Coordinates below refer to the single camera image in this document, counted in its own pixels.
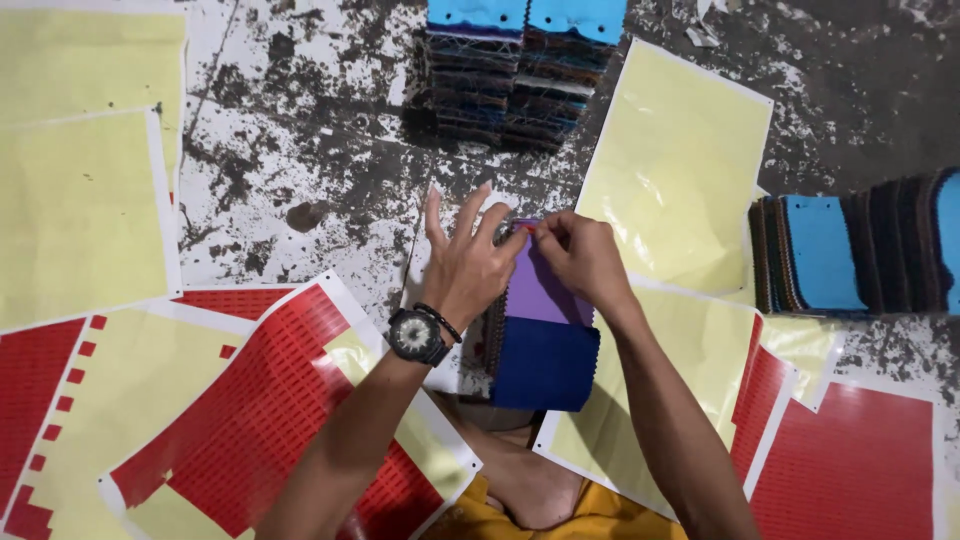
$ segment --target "dark blue fabric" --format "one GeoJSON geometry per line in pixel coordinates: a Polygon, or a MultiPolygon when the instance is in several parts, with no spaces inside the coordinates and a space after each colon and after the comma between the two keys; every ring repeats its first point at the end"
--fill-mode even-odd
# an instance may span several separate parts
{"type": "Polygon", "coordinates": [[[599,350],[595,328],[505,317],[491,403],[579,411],[590,396],[599,350]]]}

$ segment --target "concrete floor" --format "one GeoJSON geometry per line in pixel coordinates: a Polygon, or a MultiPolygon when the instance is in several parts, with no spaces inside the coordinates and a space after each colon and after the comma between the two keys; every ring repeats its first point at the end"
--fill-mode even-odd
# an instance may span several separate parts
{"type": "MultiPolygon", "coordinates": [[[[620,54],[584,125],[540,156],[430,134],[423,1],[195,0],[185,282],[302,282],[333,267],[385,329],[420,281],[431,183],[457,201],[490,180],[523,216],[574,205],[632,37],[777,101],[759,177],[773,194],[843,194],[960,163],[954,0],[745,0],[708,14],[722,41],[712,50],[683,35],[691,4],[630,0],[620,54]]],[[[454,210],[444,207],[447,224],[454,210]]],[[[469,343],[429,383],[486,394],[474,353],[469,343]]],[[[958,357],[960,320],[905,317],[853,327],[838,371],[938,390],[960,481],[958,357]]]]}

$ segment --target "light blue fabric swatch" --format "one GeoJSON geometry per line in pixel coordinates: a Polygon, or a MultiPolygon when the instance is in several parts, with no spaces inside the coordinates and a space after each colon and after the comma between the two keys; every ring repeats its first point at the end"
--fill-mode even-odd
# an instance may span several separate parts
{"type": "Polygon", "coordinates": [[[960,172],[944,180],[937,197],[937,221],[944,265],[953,276],[953,287],[947,291],[947,313],[960,315],[960,172]]]}
{"type": "Polygon", "coordinates": [[[627,0],[531,0],[529,24],[545,32],[576,30],[583,37],[615,45],[625,14],[627,0]]]}
{"type": "Polygon", "coordinates": [[[517,0],[429,0],[426,20],[522,31],[526,11],[527,3],[517,0]]]}
{"type": "Polygon", "coordinates": [[[811,309],[862,310],[847,222],[838,197],[787,195],[797,288],[811,309]]]}

